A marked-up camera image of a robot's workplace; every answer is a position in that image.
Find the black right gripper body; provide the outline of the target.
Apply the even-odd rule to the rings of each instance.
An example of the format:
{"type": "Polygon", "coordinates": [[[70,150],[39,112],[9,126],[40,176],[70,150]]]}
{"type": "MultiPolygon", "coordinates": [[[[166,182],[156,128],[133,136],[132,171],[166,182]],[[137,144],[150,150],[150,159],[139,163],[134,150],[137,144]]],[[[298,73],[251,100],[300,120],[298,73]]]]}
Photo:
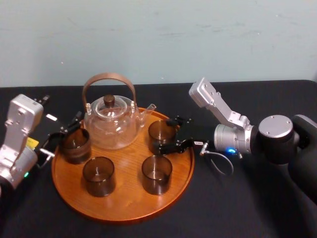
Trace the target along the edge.
{"type": "Polygon", "coordinates": [[[203,126],[193,123],[183,124],[177,132],[175,144],[178,149],[203,146],[208,144],[208,148],[215,149],[214,144],[215,126],[203,126]]]}

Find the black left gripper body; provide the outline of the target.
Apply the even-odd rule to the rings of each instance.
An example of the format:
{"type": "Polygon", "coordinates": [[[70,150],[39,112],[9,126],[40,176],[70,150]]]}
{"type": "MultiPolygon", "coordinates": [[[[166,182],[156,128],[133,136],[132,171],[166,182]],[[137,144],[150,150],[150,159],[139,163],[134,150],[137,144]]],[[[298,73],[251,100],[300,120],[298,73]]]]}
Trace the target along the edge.
{"type": "Polygon", "coordinates": [[[44,115],[36,127],[36,140],[39,142],[36,151],[39,152],[40,149],[45,149],[54,152],[62,138],[62,127],[63,124],[57,117],[51,114],[44,115]]]}

